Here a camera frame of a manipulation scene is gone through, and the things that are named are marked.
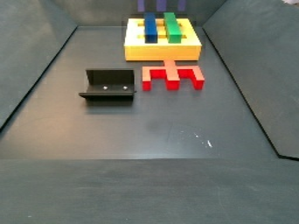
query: red block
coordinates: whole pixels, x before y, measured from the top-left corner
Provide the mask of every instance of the red block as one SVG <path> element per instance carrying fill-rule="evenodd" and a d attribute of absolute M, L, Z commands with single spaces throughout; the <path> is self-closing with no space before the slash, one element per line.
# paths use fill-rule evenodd
<path fill-rule="evenodd" d="M 191 79 L 195 89 L 203 89 L 204 77 L 199 66 L 176 66 L 173 60 L 165 60 L 164 66 L 142 67 L 142 90 L 152 89 L 152 79 L 164 79 L 166 90 L 180 88 L 180 79 Z"/>

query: yellow block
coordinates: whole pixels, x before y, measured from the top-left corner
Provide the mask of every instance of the yellow block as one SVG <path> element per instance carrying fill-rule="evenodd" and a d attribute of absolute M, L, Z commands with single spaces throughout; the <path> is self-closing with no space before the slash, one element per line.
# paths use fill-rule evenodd
<path fill-rule="evenodd" d="M 141 18 L 129 18 L 125 29 L 125 60 L 199 60 L 201 42 L 192 29 L 188 18 L 179 18 L 181 43 L 168 44 L 164 20 L 154 20 L 157 26 L 157 44 L 145 43 L 145 28 Z"/>

